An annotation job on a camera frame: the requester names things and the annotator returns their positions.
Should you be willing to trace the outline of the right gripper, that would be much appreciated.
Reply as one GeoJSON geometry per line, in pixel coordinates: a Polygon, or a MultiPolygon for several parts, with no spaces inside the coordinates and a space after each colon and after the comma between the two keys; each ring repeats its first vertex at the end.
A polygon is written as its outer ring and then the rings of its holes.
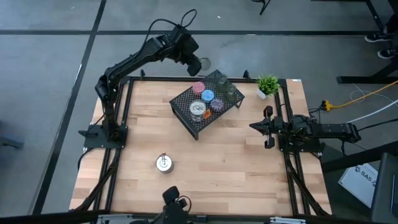
{"type": "MultiPolygon", "coordinates": [[[[284,128],[284,120],[281,116],[275,116],[271,118],[273,115],[273,107],[266,106],[264,109],[264,121],[266,126],[265,134],[267,136],[267,140],[265,141],[264,145],[266,149],[271,149],[275,146],[275,139],[272,137],[272,134],[280,134],[284,128]]],[[[263,121],[258,121],[255,123],[251,123],[252,129],[255,129],[261,134],[264,134],[264,128],[262,127],[255,127],[255,126],[263,126],[263,121]]]]}

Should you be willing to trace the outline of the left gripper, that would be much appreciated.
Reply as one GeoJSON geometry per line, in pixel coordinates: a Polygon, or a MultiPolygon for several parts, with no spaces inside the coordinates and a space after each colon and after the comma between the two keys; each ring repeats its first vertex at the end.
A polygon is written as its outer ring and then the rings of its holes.
{"type": "Polygon", "coordinates": [[[172,44],[169,59],[172,59],[175,63],[187,65],[188,74],[191,77],[196,76],[202,65],[200,59],[194,54],[199,46],[189,31],[183,27],[174,27],[169,35],[169,41],[172,44]]]}

